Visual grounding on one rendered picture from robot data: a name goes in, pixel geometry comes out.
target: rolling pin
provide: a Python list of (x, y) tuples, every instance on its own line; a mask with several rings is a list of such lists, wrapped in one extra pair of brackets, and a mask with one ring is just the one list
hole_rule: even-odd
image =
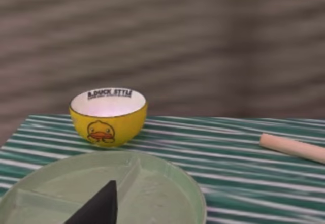
[(293, 139), (262, 134), (259, 145), (285, 154), (325, 164), (325, 148)]

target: green plate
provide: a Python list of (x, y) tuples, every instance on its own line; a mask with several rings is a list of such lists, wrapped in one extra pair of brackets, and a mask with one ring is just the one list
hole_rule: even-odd
[(148, 154), (106, 151), (69, 157), (18, 182), (0, 202), (0, 223), (64, 223), (110, 180), (117, 224), (205, 224), (206, 202), (179, 167)]

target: brown background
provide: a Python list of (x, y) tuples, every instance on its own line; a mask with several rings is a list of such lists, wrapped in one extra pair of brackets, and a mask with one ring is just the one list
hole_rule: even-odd
[(0, 0), (0, 142), (129, 87), (149, 115), (325, 115), (325, 0)]

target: green and white striped cloth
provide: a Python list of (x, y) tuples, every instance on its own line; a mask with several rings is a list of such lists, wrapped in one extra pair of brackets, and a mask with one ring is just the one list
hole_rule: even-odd
[(258, 146), (261, 132), (325, 146), (325, 120), (149, 117), (119, 148), (92, 146), (68, 115), (33, 115), (0, 150), (0, 196), (30, 172), (96, 150), (146, 152), (200, 184), (207, 223), (325, 223), (325, 166)]

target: plate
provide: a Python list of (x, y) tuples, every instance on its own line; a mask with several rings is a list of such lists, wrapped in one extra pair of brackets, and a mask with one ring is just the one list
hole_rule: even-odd
[(206, 202), (179, 167), (149, 154), (102, 151), (49, 164), (15, 184), (0, 202), (0, 223), (64, 223), (110, 180), (117, 224), (205, 224)]

